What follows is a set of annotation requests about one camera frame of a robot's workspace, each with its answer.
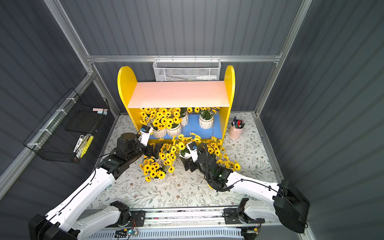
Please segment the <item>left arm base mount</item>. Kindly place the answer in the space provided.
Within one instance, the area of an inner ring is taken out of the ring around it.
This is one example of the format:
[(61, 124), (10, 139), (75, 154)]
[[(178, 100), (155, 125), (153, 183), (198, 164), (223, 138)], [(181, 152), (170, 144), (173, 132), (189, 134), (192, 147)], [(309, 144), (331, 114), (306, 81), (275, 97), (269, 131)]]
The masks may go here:
[(140, 211), (111, 211), (105, 214), (103, 218), (103, 226), (106, 228), (131, 228), (142, 227), (144, 225), (146, 212)]

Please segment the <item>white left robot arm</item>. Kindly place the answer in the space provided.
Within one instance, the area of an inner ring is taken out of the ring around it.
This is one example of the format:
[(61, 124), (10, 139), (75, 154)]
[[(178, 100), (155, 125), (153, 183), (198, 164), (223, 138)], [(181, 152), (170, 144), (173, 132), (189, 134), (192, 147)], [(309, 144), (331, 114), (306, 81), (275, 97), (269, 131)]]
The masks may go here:
[(94, 168), (93, 173), (63, 202), (44, 216), (36, 215), (29, 222), (32, 240), (84, 240), (99, 230), (118, 225), (129, 226), (135, 218), (130, 208), (119, 201), (80, 219), (87, 206), (104, 189), (117, 180), (141, 156), (158, 158), (161, 143), (150, 145), (149, 134), (122, 134), (117, 147)]

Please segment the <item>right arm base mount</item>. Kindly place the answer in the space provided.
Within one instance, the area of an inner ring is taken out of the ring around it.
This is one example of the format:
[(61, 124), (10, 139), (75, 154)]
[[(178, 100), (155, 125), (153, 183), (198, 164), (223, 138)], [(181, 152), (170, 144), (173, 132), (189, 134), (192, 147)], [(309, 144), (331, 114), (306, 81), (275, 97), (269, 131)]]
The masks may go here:
[(222, 214), (227, 225), (234, 224), (264, 224), (265, 219), (251, 219), (244, 213), (238, 213), (237, 208), (226, 208)]

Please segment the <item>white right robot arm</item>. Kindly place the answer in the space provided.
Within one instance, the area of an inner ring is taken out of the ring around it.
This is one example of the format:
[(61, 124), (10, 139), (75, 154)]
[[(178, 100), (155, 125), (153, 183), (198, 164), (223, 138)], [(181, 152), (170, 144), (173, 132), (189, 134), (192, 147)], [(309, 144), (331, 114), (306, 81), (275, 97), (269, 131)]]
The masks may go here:
[(277, 219), (287, 229), (303, 234), (307, 228), (309, 200), (288, 180), (263, 182), (221, 167), (206, 144), (188, 143), (191, 157), (183, 161), (185, 170), (198, 170), (216, 192), (245, 194), (237, 208), (241, 223), (257, 219)]

